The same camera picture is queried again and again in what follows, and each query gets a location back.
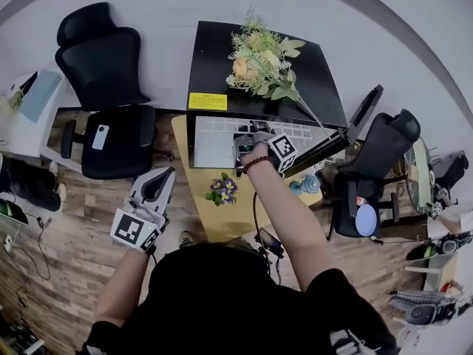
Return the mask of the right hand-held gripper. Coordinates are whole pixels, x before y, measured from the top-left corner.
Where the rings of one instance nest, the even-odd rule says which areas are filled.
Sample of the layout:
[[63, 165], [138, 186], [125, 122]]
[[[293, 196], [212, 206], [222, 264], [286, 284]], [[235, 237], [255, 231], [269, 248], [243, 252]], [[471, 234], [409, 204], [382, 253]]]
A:
[[273, 134], [266, 121], [251, 121], [251, 132], [253, 133], [237, 135], [234, 138], [233, 153], [236, 169], [244, 169], [242, 157], [251, 153], [258, 143], [268, 146], [269, 161], [278, 173], [284, 173], [293, 165], [298, 151], [286, 134]]

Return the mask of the white wire fridge shelf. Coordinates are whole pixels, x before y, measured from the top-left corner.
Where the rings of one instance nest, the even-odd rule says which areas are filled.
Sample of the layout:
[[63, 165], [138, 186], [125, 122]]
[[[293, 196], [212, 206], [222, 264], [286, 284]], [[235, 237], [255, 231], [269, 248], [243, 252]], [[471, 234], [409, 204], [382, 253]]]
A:
[[[202, 131], [225, 132], [225, 133], [251, 133], [254, 132], [252, 120], [239, 118], [219, 118], [219, 117], [198, 117], [196, 123], [200, 125]], [[276, 121], [267, 121], [270, 130], [277, 135], [286, 134], [292, 139], [313, 140], [316, 130], [310, 126], [288, 124]]]

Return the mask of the black mini fridge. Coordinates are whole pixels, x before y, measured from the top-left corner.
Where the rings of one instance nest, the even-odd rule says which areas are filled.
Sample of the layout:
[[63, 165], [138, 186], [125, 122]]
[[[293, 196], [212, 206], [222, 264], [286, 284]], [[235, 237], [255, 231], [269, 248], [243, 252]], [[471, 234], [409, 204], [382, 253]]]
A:
[[296, 74], [296, 88], [325, 129], [289, 98], [272, 101], [251, 92], [232, 89], [226, 77], [232, 71], [228, 55], [232, 51], [231, 34], [239, 29], [236, 24], [200, 21], [194, 42], [191, 72], [188, 83], [187, 138], [188, 163], [191, 168], [231, 169], [234, 167], [233, 144], [237, 135], [202, 131], [198, 117], [239, 118], [256, 121], [276, 121], [310, 126], [316, 130], [313, 140], [291, 139], [298, 155], [312, 149], [338, 128], [347, 128], [347, 119], [330, 68], [321, 47], [307, 42], [302, 54], [292, 61]]

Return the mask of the person's left forearm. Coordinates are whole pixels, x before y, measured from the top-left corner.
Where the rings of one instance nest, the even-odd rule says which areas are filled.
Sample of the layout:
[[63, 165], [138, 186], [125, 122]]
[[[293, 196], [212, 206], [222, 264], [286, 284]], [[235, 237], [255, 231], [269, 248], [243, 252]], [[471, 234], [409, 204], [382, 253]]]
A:
[[138, 307], [150, 256], [129, 248], [102, 290], [95, 309], [96, 322], [121, 327]]

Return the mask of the person's right hand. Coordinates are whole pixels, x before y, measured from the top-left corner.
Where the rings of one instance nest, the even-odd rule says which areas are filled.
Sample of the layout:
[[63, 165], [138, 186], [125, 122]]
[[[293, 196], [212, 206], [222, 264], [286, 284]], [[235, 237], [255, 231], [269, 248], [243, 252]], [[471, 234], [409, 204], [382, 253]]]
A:
[[258, 142], [251, 152], [241, 157], [241, 164], [244, 168], [248, 169], [252, 166], [259, 166], [264, 163], [272, 166], [269, 157], [268, 145], [263, 142]]

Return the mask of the artificial flower bouquet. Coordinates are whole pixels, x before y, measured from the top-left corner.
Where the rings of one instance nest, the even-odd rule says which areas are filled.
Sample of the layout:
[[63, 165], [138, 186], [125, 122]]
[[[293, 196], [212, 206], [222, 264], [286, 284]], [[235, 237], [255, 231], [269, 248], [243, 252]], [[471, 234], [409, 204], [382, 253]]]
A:
[[228, 59], [233, 61], [232, 73], [225, 79], [230, 88], [272, 101], [289, 98], [325, 129], [296, 88], [290, 60], [300, 55], [303, 40], [283, 38], [269, 30], [263, 17], [249, 7], [240, 32], [231, 34], [231, 43], [233, 52]]

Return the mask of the white smartphone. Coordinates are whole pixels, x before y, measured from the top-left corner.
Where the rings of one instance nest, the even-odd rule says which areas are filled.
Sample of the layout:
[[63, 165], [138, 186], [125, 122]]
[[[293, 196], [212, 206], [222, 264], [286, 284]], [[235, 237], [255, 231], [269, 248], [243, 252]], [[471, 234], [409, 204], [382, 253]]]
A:
[[99, 125], [95, 133], [94, 140], [92, 142], [92, 148], [96, 150], [102, 150], [106, 141], [106, 136], [109, 131], [109, 126]]

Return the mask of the wooden table with black base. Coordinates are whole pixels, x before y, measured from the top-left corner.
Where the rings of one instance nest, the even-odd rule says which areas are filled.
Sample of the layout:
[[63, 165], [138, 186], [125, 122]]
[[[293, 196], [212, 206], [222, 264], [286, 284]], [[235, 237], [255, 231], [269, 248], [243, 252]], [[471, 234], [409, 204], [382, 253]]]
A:
[[177, 148], [183, 163], [184, 172], [197, 207], [198, 214], [211, 242], [223, 242], [243, 236], [255, 230], [253, 220], [254, 188], [247, 175], [236, 180], [238, 191], [235, 204], [215, 206], [205, 196], [210, 192], [210, 185], [224, 172], [235, 179], [234, 170], [224, 169], [191, 169], [188, 164], [187, 126], [184, 115], [172, 118], [171, 125]]

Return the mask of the person's black shirt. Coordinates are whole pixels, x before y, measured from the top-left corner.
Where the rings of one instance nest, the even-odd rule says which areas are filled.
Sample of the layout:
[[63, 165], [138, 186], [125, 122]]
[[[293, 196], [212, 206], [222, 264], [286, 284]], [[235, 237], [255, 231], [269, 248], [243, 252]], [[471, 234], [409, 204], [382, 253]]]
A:
[[94, 321], [77, 355], [235, 354], [269, 342], [278, 351], [336, 355], [330, 334], [338, 331], [375, 355], [397, 355], [381, 315], [343, 271], [323, 271], [296, 291], [276, 284], [257, 254], [206, 243], [160, 260], [125, 323]]

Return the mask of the white desk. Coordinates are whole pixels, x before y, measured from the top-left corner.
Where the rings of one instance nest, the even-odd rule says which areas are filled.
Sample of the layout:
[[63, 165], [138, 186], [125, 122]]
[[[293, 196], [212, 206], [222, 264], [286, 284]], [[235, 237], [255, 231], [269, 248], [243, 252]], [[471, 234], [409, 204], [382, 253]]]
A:
[[[60, 75], [61, 81], [49, 99], [38, 122], [34, 124], [19, 110], [15, 114], [0, 113], [0, 151], [10, 154], [29, 157], [46, 158], [55, 161], [78, 173], [81, 172], [81, 165], [73, 160], [61, 157], [59, 152], [47, 146], [53, 121], [59, 106], [64, 102], [68, 80], [57, 70], [53, 70]], [[11, 97], [14, 92], [20, 90], [20, 86], [33, 74], [29, 73], [14, 80], [5, 95]]]

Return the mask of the green and black device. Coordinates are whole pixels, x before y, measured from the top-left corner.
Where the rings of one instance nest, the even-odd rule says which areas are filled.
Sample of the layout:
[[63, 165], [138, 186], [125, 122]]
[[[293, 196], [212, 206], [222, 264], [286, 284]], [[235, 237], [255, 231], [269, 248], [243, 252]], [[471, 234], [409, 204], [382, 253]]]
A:
[[28, 224], [28, 219], [23, 210], [15, 203], [0, 198], [0, 217], [7, 218], [18, 224]]
[[420, 261], [440, 254], [440, 246], [436, 243], [423, 243], [414, 247], [405, 257], [405, 261]]

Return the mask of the pale blue round plate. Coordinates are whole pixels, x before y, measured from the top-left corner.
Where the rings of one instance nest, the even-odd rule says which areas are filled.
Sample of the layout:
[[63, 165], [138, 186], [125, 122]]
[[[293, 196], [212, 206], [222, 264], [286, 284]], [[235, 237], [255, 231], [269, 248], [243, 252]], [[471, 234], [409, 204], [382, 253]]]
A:
[[370, 237], [378, 225], [378, 216], [374, 208], [364, 204], [358, 208], [355, 217], [355, 227], [362, 237]]

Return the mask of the pale teal flat box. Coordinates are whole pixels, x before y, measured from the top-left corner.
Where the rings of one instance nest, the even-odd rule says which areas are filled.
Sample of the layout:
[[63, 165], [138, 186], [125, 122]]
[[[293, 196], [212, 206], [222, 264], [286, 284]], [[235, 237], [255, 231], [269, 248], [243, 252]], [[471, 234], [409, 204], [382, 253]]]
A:
[[36, 124], [60, 81], [61, 77], [56, 72], [49, 70], [38, 72], [22, 98], [19, 112]]

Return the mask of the round marble table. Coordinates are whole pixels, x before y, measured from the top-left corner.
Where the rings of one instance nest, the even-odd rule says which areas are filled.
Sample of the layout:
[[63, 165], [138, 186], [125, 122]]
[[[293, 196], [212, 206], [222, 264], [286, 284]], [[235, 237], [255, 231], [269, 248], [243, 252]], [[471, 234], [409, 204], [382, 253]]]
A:
[[434, 179], [431, 156], [422, 138], [404, 154], [404, 174], [409, 198], [420, 214], [429, 214], [434, 203]]

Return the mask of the black tablet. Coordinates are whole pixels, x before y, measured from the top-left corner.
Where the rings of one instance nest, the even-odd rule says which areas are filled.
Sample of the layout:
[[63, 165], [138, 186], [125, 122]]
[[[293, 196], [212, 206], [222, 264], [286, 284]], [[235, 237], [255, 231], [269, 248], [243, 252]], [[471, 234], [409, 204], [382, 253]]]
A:
[[22, 91], [23, 95], [26, 95], [29, 91], [31, 86], [34, 84], [35, 80], [38, 77], [38, 73], [34, 72], [21, 86], [20, 90]]

